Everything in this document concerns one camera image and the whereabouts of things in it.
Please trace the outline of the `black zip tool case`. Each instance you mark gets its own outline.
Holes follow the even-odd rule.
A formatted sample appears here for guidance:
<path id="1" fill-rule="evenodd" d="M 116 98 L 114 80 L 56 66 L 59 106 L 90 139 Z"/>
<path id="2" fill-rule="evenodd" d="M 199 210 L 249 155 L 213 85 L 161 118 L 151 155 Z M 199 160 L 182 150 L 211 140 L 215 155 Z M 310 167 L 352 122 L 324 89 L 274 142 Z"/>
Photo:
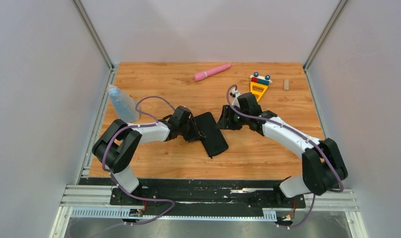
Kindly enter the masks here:
<path id="1" fill-rule="evenodd" d="M 229 146 L 223 134 L 216 125 L 216 121 L 211 112 L 206 112 L 194 117 L 197 126 L 204 137 L 200 140 L 207 155 L 210 158 L 226 151 Z"/>

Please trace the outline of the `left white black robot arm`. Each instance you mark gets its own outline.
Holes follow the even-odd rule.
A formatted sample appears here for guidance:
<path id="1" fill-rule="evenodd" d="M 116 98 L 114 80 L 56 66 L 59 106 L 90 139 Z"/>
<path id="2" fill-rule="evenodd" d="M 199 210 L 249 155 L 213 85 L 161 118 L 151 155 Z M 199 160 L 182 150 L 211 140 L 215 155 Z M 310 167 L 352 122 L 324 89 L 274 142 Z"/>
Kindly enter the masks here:
<path id="1" fill-rule="evenodd" d="M 133 124 L 122 119 L 114 120 L 92 147 L 92 154 L 102 163 L 102 168 L 124 189 L 123 199 L 130 205 L 138 204 L 142 191 L 130 163 L 139 145 L 169 141 L 182 136 L 186 142 L 206 138 L 192 112 L 178 106 L 171 115 L 156 122 Z"/>

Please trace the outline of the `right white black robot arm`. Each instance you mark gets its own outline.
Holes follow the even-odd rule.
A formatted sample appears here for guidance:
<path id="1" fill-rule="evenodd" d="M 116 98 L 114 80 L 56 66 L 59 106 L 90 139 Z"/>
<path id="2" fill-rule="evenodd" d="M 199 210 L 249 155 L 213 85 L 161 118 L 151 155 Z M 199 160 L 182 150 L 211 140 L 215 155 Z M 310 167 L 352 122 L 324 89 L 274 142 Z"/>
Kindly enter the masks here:
<path id="1" fill-rule="evenodd" d="M 286 207 L 297 195 L 343 191 L 342 182 L 348 177 L 348 171 L 333 139 L 318 139 L 295 129 L 272 111 L 262 110 L 252 93 L 241 94 L 232 89 L 226 99 L 218 128 L 240 130 L 248 126 L 280 143 L 301 160 L 301 175 L 285 178 L 274 186 L 276 205 Z"/>

